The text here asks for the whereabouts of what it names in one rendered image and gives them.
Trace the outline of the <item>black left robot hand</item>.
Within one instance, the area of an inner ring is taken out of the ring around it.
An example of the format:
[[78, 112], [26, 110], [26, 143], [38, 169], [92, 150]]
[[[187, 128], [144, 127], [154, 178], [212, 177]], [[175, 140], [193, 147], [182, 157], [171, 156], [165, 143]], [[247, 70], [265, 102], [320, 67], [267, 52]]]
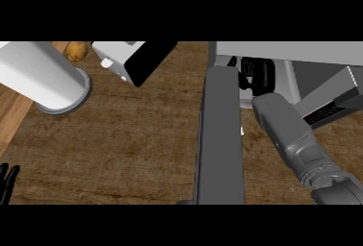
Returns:
[[17, 172], [17, 165], [8, 167], [5, 162], [0, 164], [0, 205], [7, 205], [10, 202]]

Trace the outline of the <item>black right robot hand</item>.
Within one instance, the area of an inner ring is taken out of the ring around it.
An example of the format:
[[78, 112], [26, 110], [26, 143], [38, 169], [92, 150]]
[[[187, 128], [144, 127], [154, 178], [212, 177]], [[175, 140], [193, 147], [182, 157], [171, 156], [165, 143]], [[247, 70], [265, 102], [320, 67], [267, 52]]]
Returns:
[[240, 89], [250, 89], [253, 96], [274, 92], [274, 63], [271, 59], [240, 59], [236, 65], [236, 57], [230, 58], [227, 66], [239, 67], [237, 85]]

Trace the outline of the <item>grey microwave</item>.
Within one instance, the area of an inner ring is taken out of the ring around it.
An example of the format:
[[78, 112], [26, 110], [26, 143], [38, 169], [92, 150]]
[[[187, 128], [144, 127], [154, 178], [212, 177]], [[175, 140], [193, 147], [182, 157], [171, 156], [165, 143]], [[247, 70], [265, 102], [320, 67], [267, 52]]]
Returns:
[[272, 60], [274, 92], [312, 128], [363, 110], [363, 41], [212, 41], [208, 64]]

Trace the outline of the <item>dark grey microwave door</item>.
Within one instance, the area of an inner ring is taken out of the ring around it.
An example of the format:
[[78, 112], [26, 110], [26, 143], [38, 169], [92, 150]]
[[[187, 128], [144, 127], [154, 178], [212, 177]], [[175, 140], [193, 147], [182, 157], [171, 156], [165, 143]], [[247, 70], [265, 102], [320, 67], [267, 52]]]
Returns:
[[237, 69], [212, 66], [203, 78], [194, 194], [177, 205], [241, 205], [243, 169]]

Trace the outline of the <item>white appliance with black panel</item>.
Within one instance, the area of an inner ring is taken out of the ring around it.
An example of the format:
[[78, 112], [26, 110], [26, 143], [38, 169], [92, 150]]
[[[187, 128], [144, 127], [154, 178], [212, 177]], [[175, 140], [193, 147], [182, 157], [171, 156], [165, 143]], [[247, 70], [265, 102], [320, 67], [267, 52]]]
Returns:
[[140, 87], [175, 47], [166, 41], [92, 41], [91, 49], [100, 58], [100, 65], [119, 78]]

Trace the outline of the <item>white cylinder with grey base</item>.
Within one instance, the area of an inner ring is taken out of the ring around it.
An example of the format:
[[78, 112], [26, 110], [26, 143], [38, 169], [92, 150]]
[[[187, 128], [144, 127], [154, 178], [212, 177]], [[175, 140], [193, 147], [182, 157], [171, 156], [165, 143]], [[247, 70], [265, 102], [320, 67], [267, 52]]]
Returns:
[[45, 41], [0, 41], [0, 83], [48, 115], [73, 112], [91, 95], [91, 76]]

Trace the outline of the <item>brown potato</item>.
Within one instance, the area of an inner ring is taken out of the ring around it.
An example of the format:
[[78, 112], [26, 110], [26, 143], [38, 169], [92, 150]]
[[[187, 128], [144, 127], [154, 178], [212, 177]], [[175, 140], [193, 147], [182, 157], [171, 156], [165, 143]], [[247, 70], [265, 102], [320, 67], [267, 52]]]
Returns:
[[79, 62], [88, 54], [88, 46], [82, 41], [70, 41], [64, 48], [66, 59]]

